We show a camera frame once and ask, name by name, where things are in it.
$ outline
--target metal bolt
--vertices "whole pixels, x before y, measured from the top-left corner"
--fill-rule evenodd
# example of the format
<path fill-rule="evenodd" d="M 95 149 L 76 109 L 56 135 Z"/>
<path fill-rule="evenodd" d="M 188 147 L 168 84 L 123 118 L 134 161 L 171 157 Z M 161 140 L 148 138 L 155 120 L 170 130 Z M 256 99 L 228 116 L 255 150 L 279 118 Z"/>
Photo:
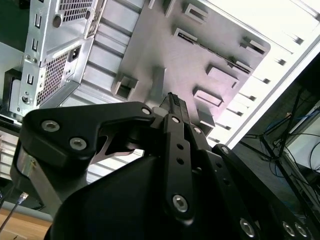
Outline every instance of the metal bolt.
<path fill-rule="evenodd" d="M 249 236 L 249 238 L 254 238 L 255 237 L 255 230 L 251 226 L 251 224 L 245 220 L 244 218 L 240 219 L 240 227 L 242 230 Z"/>
<path fill-rule="evenodd" d="M 305 238 L 308 237 L 306 230 L 304 230 L 298 223 L 295 223 L 294 226 L 302 236 Z"/>
<path fill-rule="evenodd" d="M 284 230 L 291 236 L 294 237 L 295 236 L 295 232 L 294 230 L 290 227 L 290 225 L 288 223 L 286 223 L 285 221 L 282 222 L 282 226 L 284 228 Z"/>
<path fill-rule="evenodd" d="M 53 120 L 43 121 L 41 124 L 41 127 L 43 128 L 43 130 L 50 132 L 50 133 L 56 132 L 60 129 L 59 124 Z"/>
<path fill-rule="evenodd" d="M 147 109 L 147 108 L 144 108 L 144 107 L 142 108 L 142 112 L 145 113 L 145 114 L 147 114 L 147 115 L 150 115 L 150 114 L 151 114 L 150 110 Z"/>
<path fill-rule="evenodd" d="M 193 129 L 195 130 L 195 132 L 196 132 L 197 134 L 201 134 L 201 130 L 200 130 L 199 128 L 194 127 Z"/>
<path fill-rule="evenodd" d="M 180 123 L 180 120 L 178 118 L 176 118 L 175 116 L 172 117 L 172 120 L 177 124 Z"/>
<path fill-rule="evenodd" d="M 181 195 L 174 195 L 172 198 L 174 207 L 181 213 L 185 213 L 188 210 L 188 203 L 186 199 Z"/>
<path fill-rule="evenodd" d="M 229 154 L 229 150 L 225 146 L 222 146 L 221 149 L 225 154 Z"/>
<path fill-rule="evenodd" d="M 70 146 L 74 150 L 81 151 L 87 147 L 87 143 L 85 140 L 83 140 L 80 137 L 74 137 L 74 138 L 71 138 L 70 140 Z"/>

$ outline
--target perforated metal mesh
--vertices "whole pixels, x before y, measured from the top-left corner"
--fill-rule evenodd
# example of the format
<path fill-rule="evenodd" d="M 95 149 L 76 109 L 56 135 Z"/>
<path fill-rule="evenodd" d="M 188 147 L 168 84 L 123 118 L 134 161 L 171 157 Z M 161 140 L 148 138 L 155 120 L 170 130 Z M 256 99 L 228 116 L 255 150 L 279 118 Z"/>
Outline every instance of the perforated metal mesh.
<path fill-rule="evenodd" d="M 46 66 L 45 79 L 43 90 L 38 93 L 36 97 L 36 104 L 43 103 L 47 98 L 62 87 L 62 75 L 64 73 L 68 53 L 65 53 L 51 62 Z"/>
<path fill-rule="evenodd" d="M 93 0 L 60 0 L 59 10 L 64 11 L 63 22 L 83 19 Z"/>

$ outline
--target rectangular cutout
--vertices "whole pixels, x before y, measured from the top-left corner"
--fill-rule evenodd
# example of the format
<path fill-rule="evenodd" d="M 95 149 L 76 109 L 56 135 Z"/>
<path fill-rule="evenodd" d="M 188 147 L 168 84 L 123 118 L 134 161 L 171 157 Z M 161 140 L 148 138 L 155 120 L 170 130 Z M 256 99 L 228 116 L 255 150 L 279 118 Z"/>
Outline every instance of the rectangular cutout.
<path fill-rule="evenodd" d="M 28 75 L 26 76 L 26 83 L 27 83 L 27 84 L 30 84 L 30 85 L 34 84 L 34 76 L 28 74 Z"/>
<path fill-rule="evenodd" d="M 34 16 L 34 26 L 36 28 L 38 28 L 38 29 L 40 29 L 40 27 L 41 27 L 41 19 L 42 19 L 42 17 L 40 15 L 35 14 L 35 16 Z"/>
<path fill-rule="evenodd" d="M 128 86 L 120 85 L 118 91 L 116 92 L 116 95 L 128 99 L 129 94 L 130 94 L 131 88 Z"/>
<path fill-rule="evenodd" d="M 215 97 L 213 95 L 210 95 L 202 90 L 197 90 L 195 92 L 195 94 L 193 95 L 193 97 L 207 105 L 209 105 L 210 107 L 219 107 L 220 104 L 223 102 L 222 99 Z"/>
<path fill-rule="evenodd" d="M 32 39 L 32 50 L 37 51 L 38 50 L 38 40 Z"/>
<path fill-rule="evenodd" d="M 206 23 L 206 20 L 208 17 L 207 12 L 202 11 L 198 7 L 192 5 L 191 3 L 189 3 L 184 14 L 187 15 L 189 18 L 192 18 L 193 20 L 197 21 L 200 24 Z"/>

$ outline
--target black metal bracket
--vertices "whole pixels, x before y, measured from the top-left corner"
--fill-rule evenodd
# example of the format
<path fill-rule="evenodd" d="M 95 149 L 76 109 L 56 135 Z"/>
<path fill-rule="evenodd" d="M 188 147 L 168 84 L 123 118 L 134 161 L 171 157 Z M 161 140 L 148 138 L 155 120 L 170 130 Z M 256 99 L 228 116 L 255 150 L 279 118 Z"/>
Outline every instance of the black metal bracket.
<path fill-rule="evenodd" d="M 183 100 L 164 102 L 164 117 L 140 102 L 27 114 L 12 180 L 51 209 L 50 239 L 311 239 L 230 149 L 212 152 Z M 134 149 L 144 156 L 86 184 L 89 164 Z"/>

